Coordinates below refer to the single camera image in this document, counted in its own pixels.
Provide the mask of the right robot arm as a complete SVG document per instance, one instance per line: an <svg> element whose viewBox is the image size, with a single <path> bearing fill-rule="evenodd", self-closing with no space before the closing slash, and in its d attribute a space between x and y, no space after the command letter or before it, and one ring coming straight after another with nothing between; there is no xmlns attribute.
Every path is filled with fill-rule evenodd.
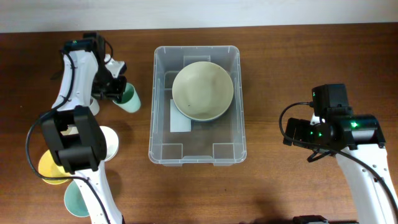
<svg viewBox="0 0 398 224"><path fill-rule="evenodd" d="M344 84L312 89L310 120L289 118L279 129L285 145L311 150L308 162L335 157L345 175L360 223L397 223L397 194L386 140L371 114L355 115Z"/></svg>

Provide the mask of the mint green cup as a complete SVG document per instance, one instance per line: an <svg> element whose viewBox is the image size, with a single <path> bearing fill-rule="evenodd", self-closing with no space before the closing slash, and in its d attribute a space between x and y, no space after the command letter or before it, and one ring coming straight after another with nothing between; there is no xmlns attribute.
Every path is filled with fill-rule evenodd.
<svg viewBox="0 0 398 224"><path fill-rule="evenodd" d="M128 113L135 113L141 107L141 101L134 86L126 83L125 91L122 95L121 101L113 101L113 103Z"/></svg>

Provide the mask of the cream white cup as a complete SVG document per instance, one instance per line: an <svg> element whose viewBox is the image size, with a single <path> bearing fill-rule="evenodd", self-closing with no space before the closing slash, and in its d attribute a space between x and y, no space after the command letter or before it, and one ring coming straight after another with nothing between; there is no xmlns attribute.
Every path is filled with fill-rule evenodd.
<svg viewBox="0 0 398 224"><path fill-rule="evenodd" d="M65 131L60 132L62 136L68 136L72 134L78 134L77 127L75 125L68 125L68 128Z"/></svg>

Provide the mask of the grey cup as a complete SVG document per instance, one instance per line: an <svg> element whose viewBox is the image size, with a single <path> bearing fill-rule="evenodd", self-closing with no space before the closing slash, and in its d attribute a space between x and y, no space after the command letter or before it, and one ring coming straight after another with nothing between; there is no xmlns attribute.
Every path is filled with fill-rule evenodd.
<svg viewBox="0 0 398 224"><path fill-rule="evenodd" d="M100 111L100 106L99 106L97 100L93 97L90 98L89 109L92 112L93 116L96 116Z"/></svg>

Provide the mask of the cream white bowl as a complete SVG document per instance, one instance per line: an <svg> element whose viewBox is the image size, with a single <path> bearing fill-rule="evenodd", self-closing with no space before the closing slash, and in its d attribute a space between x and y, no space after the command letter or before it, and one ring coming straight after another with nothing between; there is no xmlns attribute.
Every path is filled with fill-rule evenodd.
<svg viewBox="0 0 398 224"><path fill-rule="evenodd" d="M212 62L194 62L177 73L172 98L177 108L194 118L210 118L228 110L234 96L229 73Z"/></svg>

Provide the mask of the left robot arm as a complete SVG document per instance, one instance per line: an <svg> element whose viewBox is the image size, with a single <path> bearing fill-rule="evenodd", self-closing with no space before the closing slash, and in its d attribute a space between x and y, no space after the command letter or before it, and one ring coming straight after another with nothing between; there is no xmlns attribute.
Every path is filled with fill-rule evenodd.
<svg viewBox="0 0 398 224"><path fill-rule="evenodd" d="M92 223L124 223L105 173L105 136L89 109L90 100L121 102L126 65L106 55L109 42L96 32L65 43L63 78L57 99L37 124L56 165L69 173Z"/></svg>

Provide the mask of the blue plate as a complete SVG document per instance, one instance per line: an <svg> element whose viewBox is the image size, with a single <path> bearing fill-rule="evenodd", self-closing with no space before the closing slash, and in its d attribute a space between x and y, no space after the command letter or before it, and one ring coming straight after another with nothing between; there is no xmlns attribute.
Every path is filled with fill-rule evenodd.
<svg viewBox="0 0 398 224"><path fill-rule="evenodd" d="M184 115L184 117L187 117L187 118L189 118L189 119L191 119L191 120L194 120L194 121L198 121L198 122L210 122L210 121L214 121L214 120L216 120L216 119L219 119L219 118L221 118L222 116L224 116L225 114L226 114L226 112L228 111L228 110L226 110L226 111L224 111L223 113L221 113L221 114L218 114L217 116L214 116L214 117L210 117L210 118L194 118L194 117L192 117L192 116L189 116L189 115L187 115L187 114L185 114L182 110L180 110L179 108L177 108L177 110L178 110L178 112L180 112L182 115Z"/></svg>

